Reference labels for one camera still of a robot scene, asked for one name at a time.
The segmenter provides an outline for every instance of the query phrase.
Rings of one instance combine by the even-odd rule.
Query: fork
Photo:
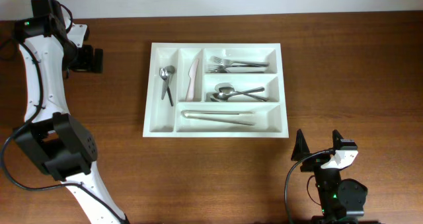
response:
[[[228,67],[268,67],[268,62],[251,62],[251,61],[235,61],[230,59],[221,59],[216,56],[211,57],[213,62],[218,63],[219,65]],[[243,65],[232,65],[233,63],[242,63]]]
[[[216,65],[217,67],[208,68],[208,73],[234,73],[230,72],[230,70],[225,69],[223,65]],[[240,73],[264,73],[263,71],[253,71],[253,72],[240,72]]]

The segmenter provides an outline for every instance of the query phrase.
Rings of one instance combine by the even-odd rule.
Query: wooden table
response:
[[[104,49],[102,75],[65,81],[72,115],[95,136],[108,191],[132,223],[284,223],[283,187],[301,128],[311,151],[337,129],[360,154],[342,171],[369,188],[363,219],[423,218],[423,12],[77,20]],[[11,23],[1,24],[5,38]],[[152,42],[280,43],[289,139],[143,138]],[[0,64],[0,140],[26,104],[20,56]],[[29,186],[54,183],[15,145],[6,162]],[[25,192],[0,174],[0,223],[88,223],[67,190]],[[293,216],[321,213],[296,170]],[[311,195],[317,191],[311,185]]]

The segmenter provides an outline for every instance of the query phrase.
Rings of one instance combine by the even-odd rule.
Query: white cutlery organizer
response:
[[[212,56],[242,61],[269,62],[268,67],[232,67],[232,73],[210,73],[208,65],[216,65]],[[199,59],[194,101],[186,102],[190,82],[188,72],[195,59]],[[168,96],[161,100],[162,67],[176,69],[169,88],[174,106]],[[264,87],[254,95],[269,98],[259,102],[248,96],[231,97],[228,102],[212,102],[219,83],[231,83],[237,91]],[[253,122],[253,126],[188,119],[182,111],[252,112],[250,115],[207,115],[219,119]],[[144,137],[288,137],[284,76],[280,44],[180,44],[153,43],[151,47],[147,104],[144,117]]]

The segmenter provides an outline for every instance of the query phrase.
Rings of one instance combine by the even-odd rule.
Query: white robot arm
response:
[[[79,184],[66,188],[91,223],[129,223],[98,173],[93,136],[69,114],[63,88],[63,71],[100,73],[102,50],[96,49],[94,54],[92,47],[83,46],[89,34],[87,25],[73,24],[69,17],[63,17],[59,2],[31,3],[34,17],[16,22],[14,37],[20,44],[26,68],[28,102],[24,119],[31,118],[32,123],[15,141],[44,174],[52,175],[62,184]],[[33,57],[40,68],[42,88]],[[40,93],[44,94],[42,108],[37,111]],[[53,133],[58,138],[47,140]]]

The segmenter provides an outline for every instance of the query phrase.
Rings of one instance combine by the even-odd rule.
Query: plastic knife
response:
[[[196,74],[199,61],[199,59],[194,60],[194,62],[192,62],[190,71],[188,72],[188,76],[190,77],[190,85],[188,86],[188,92],[186,92],[186,102],[192,102],[194,100],[194,87],[196,84]]]

